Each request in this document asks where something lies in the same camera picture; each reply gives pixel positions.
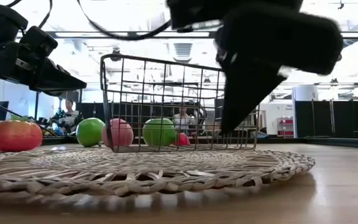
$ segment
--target wooden table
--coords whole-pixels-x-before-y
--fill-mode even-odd
[[[358,149],[306,144],[258,148],[307,154],[317,163],[310,174],[261,189],[113,200],[110,212],[0,206],[0,223],[358,224]]]

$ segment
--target black cable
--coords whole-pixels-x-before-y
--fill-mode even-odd
[[[20,3],[22,0],[14,0],[13,2],[7,4],[6,6],[7,7],[13,7],[15,5],[17,5],[17,3]]]
[[[20,118],[22,117],[21,115],[19,115],[19,114],[13,112],[13,111],[11,111],[11,110],[9,110],[9,109],[7,109],[7,108],[1,106],[1,105],[0,105],[0,109],[2,109],[2,110],[4,110],[4,111],[7,111],[7,112],[9,112],[9,113],[11,113],[11,114],[14,114],[14,115],[16,115],[16,116],[18,116],[18,117],[20,117]],[[52,134],[52,135],[54,135],[55,137],[57,137],[57,135],[56,135],[55,133],[49,131],[48,129],[46,129],[46,128],[44,128],[44,127],[42,127],[41,125],[37,124],[36,122],[34,122],[34,123],[35,123],[36,125],[38,125],[38,127],[40,127],[41,129],[44,129],[44,130],[46,130],[47,132],[49,132],[50,134]]]
[[[38,28],[41,29],[48,21],[49,17],[50,17],[50,12],[52,11],[52,7],[53,7],[53,2],[52,0],[49,0],[49,11],[47,13],[47,15],[44,17],[44,19],[42,19],[42,22],[38,25]]]
[[[84,16],[87,18],[87,20],[89,21],[89,23],[93,26],[93,28],[95,28],[96,30],[98,30],[99,32],[101,32],[104,35],[107,35],[113,39],[117,39],[117,40],[145,40],[145,39],[149,39],[154,37],[155,35],[163,32],[164,30],[168,29],[171,26],[171,20],[167,21],[166,23],[164,23],[162,26],[160,26],[159,28],[150,31],[146,34],[142,34],[142,35],[133,35],[133,36],[124,36],[124,35],[116,35],[116,34],[112,34],[109,33],[108,31],[106,31],[105,29],[103,29],[101,26],[99,26],[97,23],[95,23],[94,21],[92,21],[85,13],[84,9],[82,8],[81,5],[81,1],[77,0],[78,5],[80,6],[82,13],[84,14]]]
[[[6,5],[7,7],[13,7],[16,4],[20,3],[22,0],[14,0],[13,2],[9,3],[8,5]],[[152,30],[146,34],[142,34],[142,35],[133,35],[133,36],[124,36],[124,35],[116,35],[116,34],[112,34],[109,33],[108,31],[106,31],[105,29],[103,29],[101,26],[99,26],[97,23],[95,23],[94,21],[92,21],[85,13],[82,5],[81,5],[81,1],[77,0],[78,5],[80,6],[80,9],[82,11],[82,13],[84,14],[84,16],[86,17],[86,19],[89,21],[89,23],[93,26],[93,28],[95,28],[96,30],[98,30],[99,32],[101,32],[104,35],[107,35],[113,39],[117,39],[117,40],[145,40],[145,39],[149,39],[154,37],[155,35],[163,32],[164,30],[168,29],[171,26],[171,20],[167,21],[166,23],[162,24],[159,28]],[[45,18],[42,20],[41,24],[38,26],[40,29],[45,25],[45,23],[48,21],[49,17],[50,17],[50,12],[52,11],[52,0],[49,0],[49,11],[47,13],[47,15],[45,16]]]
[[[204,26],[204,27],[197,27],[197,28],[194,28],[193,26],[187,26],[185,28],[178,29],[177,32],[183,34],[183,33],[189,33],[189,32],[193,32],[193,31],[199,31],[199,30],[220,28],[221,26],[223,26],[222,22],[220,22],[219,24],[211,25],[211,26]]]
[[[13,2],[7,4],[7,7],[13,7],[15,5],[17,5],[18,3],[20,3],[22,0],[14,0]],[[49,11],[47,13],[47,15],[44,17],[44,19],[42,19],[42,22],[38,25],[38,28],[41,29],[48,21],[49,17],[50,17],[50,12],[52,11],[52,7],[53,7],[53,2],[52,0],[49,0]]]

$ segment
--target green ball in basket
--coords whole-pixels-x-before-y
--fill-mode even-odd
[[[172,121],[167,118],[150,119],[143,126],[143,139],[149,146],[169,146],[176,135]]]
[[[84,147],[98,145],[102,141],[104,123],[98,118],[88,118],[81,121],[75,134],[77,141]]]

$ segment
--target round woven mat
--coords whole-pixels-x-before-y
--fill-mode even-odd
[[[0,196],[175,194],[288,180],[312,158],[279,151],[113,153],[106,148],[0,154]]]

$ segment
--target pink ball in basket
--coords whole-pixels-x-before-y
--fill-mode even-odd
[[[179,133],[173,144],[176,146],[189,146],[190,139],[189,139],[189,137],[187,137],[187,135],[185,133]]]
[[[114,118],[110,120],[111,136],[113,146],[129,146],[134,140],[134,131],[132,127],[123,119]],[[103,143],[109,147],[106,126],[102,134]]]

